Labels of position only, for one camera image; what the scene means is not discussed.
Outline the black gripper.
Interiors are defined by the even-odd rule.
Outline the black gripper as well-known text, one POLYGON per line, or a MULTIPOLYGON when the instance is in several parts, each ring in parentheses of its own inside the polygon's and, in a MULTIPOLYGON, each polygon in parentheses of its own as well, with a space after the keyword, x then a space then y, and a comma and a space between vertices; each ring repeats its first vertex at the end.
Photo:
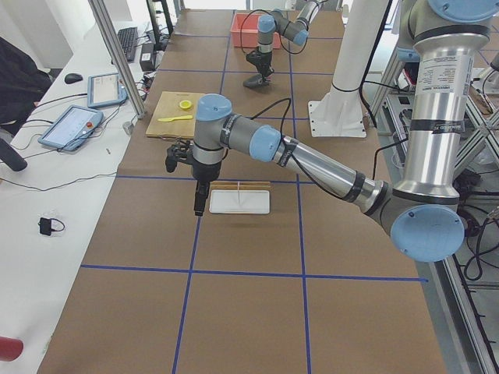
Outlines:
POLYGON ((256 67, 259 74, 272 74, 272 52, 261 52, 255 49, 246 55, 246 60, 256 67))
POLYGON ((210 182, 219 178, 222 161, 216 164, 204 164, 192 159, 192 176, 198 181, 196 183, 194 213, 197 217, 202 217, 205 211, 205 201, 209 196, 210 182))

